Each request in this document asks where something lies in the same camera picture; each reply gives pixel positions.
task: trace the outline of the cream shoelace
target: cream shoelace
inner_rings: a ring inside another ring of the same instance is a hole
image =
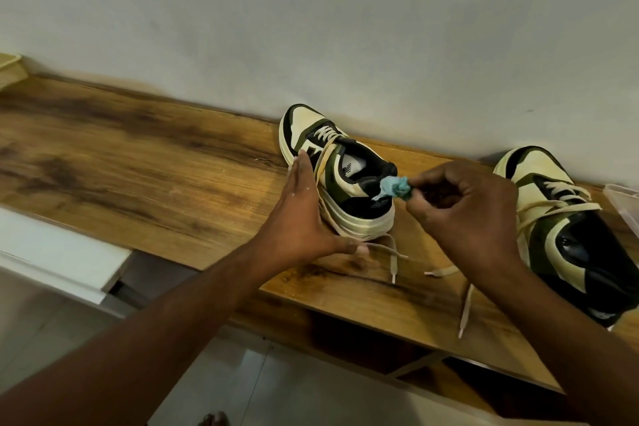
[[[556,196],[560,192],[563,191],[572,191],[574,194],[564,195],[556,200],[539,200],[537,202],[531,202],[530,204],[526,204],[521,209],[517,209],[517,217],[520,219],[520,224],[517,226],[517,236],[524,232],[527,228],[531,227],[535,222],[542,218],[546,218],[548,216],[553,216],[554,214],[562,214],[564,212],[582,212],[582,211],[598,211],[601,210],[601,206],[596,202],[586,202],[590,200],[590,193],[584,189],[583,187],[575,186],[572,184],[568,184],[567,182],[544,182],[544,185],[547,189],[550,189],[550,195]],[[574,200],[576,198],[581,199],[584,202],[580,202],[578,204],[571,204],[570,200]],[[541,214],[540,216],[527,219],[525,221],[521,221],[523,213],[529,211],[533,207],[556,207],[553,211],[548,211],[545,214]],[[456,266],[450,266],[444,269],[438,269],[436,271],[427,271],[425,275],[432,275],[434,277],[443,277],[446,275],[450,275],[459,271]],[[470,304],[472,302],[472,294],[475,290],[474,285],[470,285],[468,287],[468,292],[466,293],[466,298],[464,300],[464,308],[461,312],[461,318],[459,319],[459,333],[458,337],[464,333],[464,329],[468,324],[468,316],[470,314]]]
[[[335,140],[341,136],[340,133],[336,132],[335,130],[333,130],[330,126],[324,126],[320,129],[318,129],[314,135],[316,137],[318,137],[319,139],[323,139],[326,141],[326,145],[324,145],[324,148],[322,149],[322,152],[319,154],[319,158],[318,158],[318,162],[315,165],[315,185],[319,186],[320,185],[320,177],[322,175],[322,172],[324,172],[325,168],[326,168],[326,164],[328,163],[328,159],[331,156],[331,154],[333,153],[333,151],[337,148],[337,144],[335,143]],[[345,236],[345,237],[353,237],[350,234],[348,234],[346,231],[344,231],[336,222],[335,220],[332,218],[332,216],[330,215],[330,212],[328,212],[328,207],[326,206],[326,203],[324,202],[324,199],[321,197],[321,194],[319,195],[319,212],[322,215],[322,217],[327,220],[331,226],[333,227],[333,229],[335,229],[337,231],[337,233],[340,236]],[[369,236],[365,236],[362,240],[366,241],[366,239]],[[403,258],[403,259],[410,259],[408,256],[403,255],[401,253],[399,253],[397,251],[397,244],[395,243],[395,238],[392,237],[390,234],[383,234],[380,237],[386,237],[390,240],[391,245],[390,246],[385,246],[384,244],[378,244],[378,243],[366,243],[367,246],[369,247],[373,247],[373,248],[380,248],[385,250],[386,252],[388,252],[390,254],[390,275],[392,277],[392,283],[395,284],[395,277],[397,276],[397,258]]]

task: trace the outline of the hand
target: hand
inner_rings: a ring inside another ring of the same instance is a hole
[[[510,180],[479,165],[453,161],[408,183],[414,189],[406,209],[469,280],[478,284],[495,276],[500,266],[522,264],[517,188]]]
[[[332,234],[320,219],[319,195],[309,156],[295,158],[280,200],[251,244],[273,257],[279,273],[334,253],[368,254],[361,241]]]

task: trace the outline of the blue cloth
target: blue cloth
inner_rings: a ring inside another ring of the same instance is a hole
[[[373,197],[379,200],[382,197],[401,197],[404,200],[410,199],[413,188],[408,183],[408,177],[384,177],[379,181],[380,192]]]

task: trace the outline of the sneaker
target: sneaker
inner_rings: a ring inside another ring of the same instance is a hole
[[[322,217],[341,236],[369,241],[393,226],[391,197],[372,200],[379,181],[397,175],[397,167],[373,149],[348,137],[336,124],[306,105],[293,105],[279,125],[279,144],[291,166],[306,150],[318,184]]]
[[[604,327],[639,305],[639,269],[550,152],[516,148],[494,172],[519,188],[520,254],[549,287]]]

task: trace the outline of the tile floor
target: tile floor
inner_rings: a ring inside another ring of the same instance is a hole
[[[0,392],[116,323],[100,310],[0,275]],[[513,424],[454,407],[223,327],[149,422],[233,426]]]

